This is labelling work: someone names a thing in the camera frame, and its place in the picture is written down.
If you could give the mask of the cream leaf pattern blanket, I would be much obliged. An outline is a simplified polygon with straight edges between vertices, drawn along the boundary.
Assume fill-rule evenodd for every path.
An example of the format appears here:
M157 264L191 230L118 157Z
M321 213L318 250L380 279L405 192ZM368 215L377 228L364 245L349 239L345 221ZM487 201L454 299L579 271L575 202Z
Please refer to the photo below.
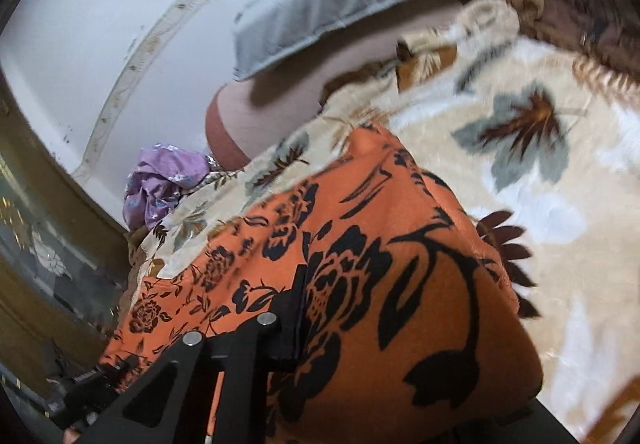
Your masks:
M406 65L341 86L242 170L206 181L145 238L134 276L176 276L224 223L379 123L498 249L544 366L542 404L580 442L620 441L639 422L637 82L526 37L504 0L396 40Z

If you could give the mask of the pink brown mattress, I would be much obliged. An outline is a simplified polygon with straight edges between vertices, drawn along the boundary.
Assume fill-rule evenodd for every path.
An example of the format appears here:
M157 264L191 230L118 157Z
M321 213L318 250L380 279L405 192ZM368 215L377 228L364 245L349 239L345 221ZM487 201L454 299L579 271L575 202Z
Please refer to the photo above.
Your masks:
M234 20L253 0L238 0ZM207 108L205 134L221 168L236 170L313 119L330 90L372 74L396 53L407 30L446 22L469 0L409 0L327 34L251 79L233 77Z

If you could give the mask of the glass door wooden cabinet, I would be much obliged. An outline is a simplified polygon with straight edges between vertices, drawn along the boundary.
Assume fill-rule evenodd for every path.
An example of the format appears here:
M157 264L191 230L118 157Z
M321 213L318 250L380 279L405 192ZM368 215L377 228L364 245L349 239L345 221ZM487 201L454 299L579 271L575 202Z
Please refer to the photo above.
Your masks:
M129 263L122 229L62 176L1 90L1 366L44 398L50 346L96 363L116 328Z

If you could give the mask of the orange black floral garment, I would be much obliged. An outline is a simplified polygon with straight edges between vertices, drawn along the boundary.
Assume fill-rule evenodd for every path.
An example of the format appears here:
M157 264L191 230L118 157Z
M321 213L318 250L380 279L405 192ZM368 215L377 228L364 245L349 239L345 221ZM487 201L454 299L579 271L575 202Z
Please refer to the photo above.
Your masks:
M273 375L271 443L416 443L513 414L541 388L496 249L437 175L383 128L209 236L177 276L148 277L102 362L145 372L189 331L265 312L304 272L304 349Z

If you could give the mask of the purple floral crumpled garment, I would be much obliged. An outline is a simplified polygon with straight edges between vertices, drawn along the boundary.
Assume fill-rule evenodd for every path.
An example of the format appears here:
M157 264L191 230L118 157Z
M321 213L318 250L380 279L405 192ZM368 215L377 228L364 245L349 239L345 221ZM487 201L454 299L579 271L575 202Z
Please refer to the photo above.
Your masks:
M155 144L140 151L127 178L122 219L130 231L152 230L212 171L212 160L172 144Z

